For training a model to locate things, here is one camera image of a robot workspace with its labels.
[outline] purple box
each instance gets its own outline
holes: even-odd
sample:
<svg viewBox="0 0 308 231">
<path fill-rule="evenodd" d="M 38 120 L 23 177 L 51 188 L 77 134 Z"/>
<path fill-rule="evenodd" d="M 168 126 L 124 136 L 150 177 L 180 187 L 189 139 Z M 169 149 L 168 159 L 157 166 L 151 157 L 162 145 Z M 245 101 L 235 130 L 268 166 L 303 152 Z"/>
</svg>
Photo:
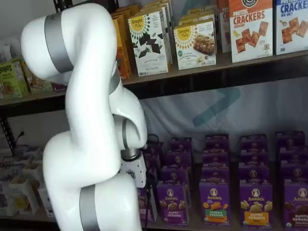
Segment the purple box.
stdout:
<svg viewBox="0 0 308 231">
<path fill-rule="evenodd" d="M 192 205 L 192 200 L 190 196 L 190 184 L 189 184 L 189 177 L 188 177 L 189 167 L 183 166 L 164 166 L 161 172 L 161 180 L 173 180 L 179 181 L 180 183 L 185 184 L 185 190 L 187 195 L 187 206 L 190 208 Z"/>
<path fill-rule="evenodd" d="M 268 149 L 268 138 L 265 134 L 241 136 L 241 150 Z"/>
<path fill-rule="evenodd" d="M 284 227 L 286 230 L 308 229 L 307 180 L 284 180 Z"/>
<path fill-rule="evenodd" d="M 224 179 L 213 182 L 201 179 L 199 183 L 202 220 L 209 225 L 230 225 L 229 187 Z"/>
<path fill-rule="evenodd" d="M 292 147 L 305 145 L 303 131 L 277 131 L 276 142 L 278 147 Z"/>
<path fill-rule="evenodd" d="M 239 164 L 239 179 L 260 179 L 268 180 L 270 175 L 270 169 L 267 166 L 249 166 L 244 164 Z"/>
<path fill-rule="evenodd" d="M 228 134 L 206 135 L 205 147 L 207 149 L 223 149 L 228 151 L 229 150 Z"/>
<path fill-rule="evenodd" d="M 189 150 L 168 151 L 166 154 L 166 165 L 179 165 L 192 167 L 192 156 Z"/>
<path fill-rule="evenodd" d="M 244 228 L 271 229 L 273 187 L 268 180 L 241 180 L 241 222 Z"/>
<path fill-rule="evenodd" d="M 157 193 L 163 220 L 171 225 L 187 226 L 189 214 L 185 185 L 172 180 L 160 181 Z"/>
<path fill-rule="evenodd" d="M 141 221 L 146 219 L 146 204 L 147 204 L 146 188 L 138 189 L 138 205 L 139 205 L 139 215 Z M 153 194 L 153 188 L 151 189 L 151 199 L 149 203 L 148 210 L 148 221 L 155 222 L 157 219 L 157 209 L 155 204 L 155 198 Z"/>
</svg>

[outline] white box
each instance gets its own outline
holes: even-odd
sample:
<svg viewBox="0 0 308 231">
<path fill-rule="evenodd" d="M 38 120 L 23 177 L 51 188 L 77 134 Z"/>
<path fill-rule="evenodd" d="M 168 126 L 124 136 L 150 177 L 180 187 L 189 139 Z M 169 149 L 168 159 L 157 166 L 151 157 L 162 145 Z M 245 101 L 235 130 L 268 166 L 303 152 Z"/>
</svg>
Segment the white box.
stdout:
<svg viewBox="0 0 308 231">
<path fill-rule="evenodd" d="M 39 192 L 40 198 L 43 202 L 47 216 L 50 217 L 50 218 L 54 218 L 54 213 L 53 213 L 52 205 L 50 203 L 50 199 L 49 199 L 49 196 L 48 196 L 46 186 L 41 185 L 38 189 L 39 189 L 38 192 Z"/>
<path fill-rule="evenodd" d="M 12 196 L 20 214 L 33 215 L 39 209 L 30 180 L 24 177 L 15 177 L 9 183 Z"/>
<path fill-rule="evenodd" d="M 229 0 L 233 63 L 273 55 L 272 0 Z"/>
<path fill-rule="evenodd" d="M 140 77 L 167 73 L 170 57 L 161 9 L 149 9 L 128 19 L 131 41 Z"/>
<path fill-rule="evenodd" d="M 276 54 L 308 50 L 308 4 L 302 0 L 275 0 Z"/>
</svg>

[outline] cardboard box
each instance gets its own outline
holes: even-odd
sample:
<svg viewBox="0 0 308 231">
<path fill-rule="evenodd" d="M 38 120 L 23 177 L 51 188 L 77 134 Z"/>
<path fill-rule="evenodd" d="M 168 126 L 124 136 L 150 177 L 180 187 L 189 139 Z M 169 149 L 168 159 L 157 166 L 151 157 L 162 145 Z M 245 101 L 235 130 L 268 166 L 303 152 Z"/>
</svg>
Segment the cardboard box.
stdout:
<svg viewBox="0 0 308 231">
<path fill-rule="evenodd" d="M 226 180 L 201 179 L 199 192 L 204 223 L 230 226 L 229 187 Z"/>
<path fill-rule="evenodd" d="M 22 98 L 29 94 L 21 63 L 21 59 L 12 59 L 0 64 L 0 81 L 5 99 Z"/>
<path fill-rule="evenodd" d="M 301 0 L 275 0 L 276 54 L 308 49 L 308 7 Z"/>
<path fill-rule="evenodd" d="M 273 186 L 267 180 L 240 181 L 241 224 L 244 228 L 271 229 Z"/>
<path fill-rule="evenodd" d="M 167 73 L 170 57 L 161 9 L 139 12 L 128 20 L 138 75 Z"/>
<path fill-rule="evenodd" d="M 273 55 L 272 0 L 229 0 L 233 63 Z"/>
<path fill-rule="evenodd" d="M 163 220 L 171 225 L 188 226 L 189 213 L 185 185 L 174 181 L 160 181 L 157 193 Z"/>
<path fill-rule="evenodd" d="M 50 217 L 50 218 L 54 218 L 55 216 L 54 216 L 54 213 L 53 213 L 52 205 L 50 203 L 50 199 L 49 199 L 49 196 L 48 196 L 46 186 L 41 185 L 38 189 L 39 189 L 38 190 L 39 196 L 42 200 L 42 203 L 43 203 L 44 208 L 46 210 L 47 216 Z"/>
<path fill-rule="evenodd" d="M 37 212 L 39 204 L 32 190 L 29 179 L 15 177 L 10 181 L 9 188 L 20 214 L 34 215 Z"/>
<path fill-rule="evenodd" d="M 223 53 L 231 52 L 229 1 L 218 0 L 221 48 Z"/>
</svg>

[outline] cracker box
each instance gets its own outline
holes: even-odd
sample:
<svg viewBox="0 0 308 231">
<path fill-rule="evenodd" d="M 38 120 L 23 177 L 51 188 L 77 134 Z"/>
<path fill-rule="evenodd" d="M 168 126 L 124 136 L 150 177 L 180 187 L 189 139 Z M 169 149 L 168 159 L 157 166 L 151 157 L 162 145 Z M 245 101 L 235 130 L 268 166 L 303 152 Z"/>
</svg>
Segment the cracker box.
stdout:
<svg viewBox="0 0 308 231">
<path fill-rule="evenodd" d="M 231 51 L 229 1 L 218 0 L 221 48 L 223 53 Z"/>
<path fill-rule="evenodd" d="M 284 180 L 284 222 L 286 230 L 308 228 L 307 180 Z"/>
<path fill-rule="evenodd" d="M 157 193 L 163 220 L 171 225 L 187 226 L 189 213 L 185 185 L 174 181 L 160 181 Z"/>
<path fill-rule="evenodd" d="M 308 49 L 308 6 L 302 0 L 275 0 L 276 54 Z"/>
<path fill-rule="evenodd" d="M 199 192 L 204 223 L 229 226 L 231 211 L 226 180 L 201 179 Z"/>
<path fill-rule="evenodd" d="M 305 134 L 303 131 L 277 131 L 277 147 L 292 147 L 305 145 Z"/>
<path fill-rule="evenodd" d="M 50 199 L 49 199 L 49 196 L 48 196 L 48 192 L 47 192 L 46 186 L 45 185 L 41 185 L 38 189 L 39 189 L 38 193 L 39 193 L 39 196 L 40 196 L 40 198 L 42 200 L 44 208 L 46 210 L 47 216 L 50 217 L 50 218 L 54 218 L 54 213 L 53 213 L 52 205 L 50 203 Z"/>
<path fill-rule="evenodd" d="M 39 209 L 38 201 L 31 188 L 30 180 L 24 177 L 15 177 L 9 183 L 9 188 L 15 199 L 20 214 L 33 215 Z"/>
<path fill-rule="evenodd" d="M 241 222 L 244 228 L 271 229 L 273 186 L 268 180 L 240 181 Z"/>
<path fill-rule="evenodd" d="M 128 24 L 139 76 L 167 73 L 170 56 L 163 11 L 139 12 Z"/>
<path fill-rule="evenodd" d="M 145 221 L 146 219 L 146 205 L 147 205 L 147 194 L 146 188 L 138 189 L 138 205 L 139 205 L 139 215 L 141 221 Z M 151 199 L 149 202 L 149 210 L 148 210 L 148 221 L 155 222 L 157 219 L 157 209 L 155 204 L 155 198 L 153 193 L 153 188 L 151 188 Z"/>
<path fill-rule="evenodd" d="M 0 64 L 0 80 L 6 99 L 22 98 L 29 94 L 21 63 L 21 60 L 13 59 Z"/>
<path fill-rule="evenodd" d="M 211 19 L 174 29 L 179 70 L 216 64 L 214 25 Z"/>
<path fill-rule="evenodd" d="M 272 0 L 229 0 L 233 63 L 273 55 Z"/>
</svg>

